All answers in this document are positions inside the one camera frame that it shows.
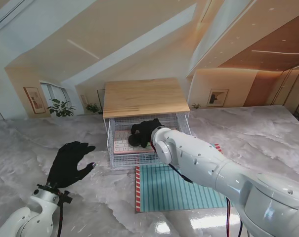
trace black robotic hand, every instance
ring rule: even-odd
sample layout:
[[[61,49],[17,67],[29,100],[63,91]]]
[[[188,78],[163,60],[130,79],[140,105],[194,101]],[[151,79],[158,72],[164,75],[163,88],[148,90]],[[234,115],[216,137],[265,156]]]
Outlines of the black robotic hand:
[[[128,143],[133,147],[141,145],[145,148],[147,143],[150,142],[151,133],[160,126],[162,125],[157,118],[151,121],[134,124],[130,130],[132,135],[129,136]]]
[[[77,169],[77,165],[82,158],[92,152],[94,146],[88,143],[72,142],[61,147],[50,168],[47,178],[47,185],[52,188],[66,188],[75,182],[82,180],[95,167],[95,163],[90,163],[82,170]]]

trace keyboard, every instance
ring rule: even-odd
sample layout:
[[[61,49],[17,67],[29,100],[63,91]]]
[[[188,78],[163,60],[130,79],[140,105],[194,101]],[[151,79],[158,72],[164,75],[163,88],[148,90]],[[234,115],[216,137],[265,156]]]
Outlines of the keyboard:
[[[147,144],[147,147],[143,148],[132,147],[128,143],[128,138],[131,136],[130,131],[116,131],[114,133],[114,154],[131,154],[131,153],[145,153],[145,152],[154,152],[154,149],[151,147],[150,143]]]

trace white floor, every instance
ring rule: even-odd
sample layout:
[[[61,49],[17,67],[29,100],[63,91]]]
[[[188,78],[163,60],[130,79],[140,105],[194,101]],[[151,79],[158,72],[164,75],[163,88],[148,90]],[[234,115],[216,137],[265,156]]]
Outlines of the white floor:
[[[199,110],[189,123],[196,136],[219,143],[228,158],[299,180],[299,124],[284,107]],[[97,147],[79,166],[96,162],[97,167],[67,189],[73,202],[64,205],[62,236],[226,236],[225,208],[136,214],[134,171],[108,167],[101,116],[0,122],[0,226],[25,206],[37,183],[46,182],[58,148],[76,140]],[[233,208],[232,237],[239,226]],[[247,236],[245,229],[242,236]]]

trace wooden table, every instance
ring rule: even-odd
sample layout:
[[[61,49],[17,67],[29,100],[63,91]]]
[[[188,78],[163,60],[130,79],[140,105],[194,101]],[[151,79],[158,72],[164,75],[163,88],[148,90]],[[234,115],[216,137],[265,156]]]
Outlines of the wooden table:
[[[103,118],[190,111],[177,79],[113,81],[105,85]]]

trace mat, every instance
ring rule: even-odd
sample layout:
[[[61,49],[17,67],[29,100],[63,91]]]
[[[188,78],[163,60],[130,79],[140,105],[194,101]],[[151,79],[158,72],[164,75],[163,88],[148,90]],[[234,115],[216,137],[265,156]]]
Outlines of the mat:
[[[137,212],[226,207],[225,196],[184,181],[168,165],[136,166],[135,173]]]

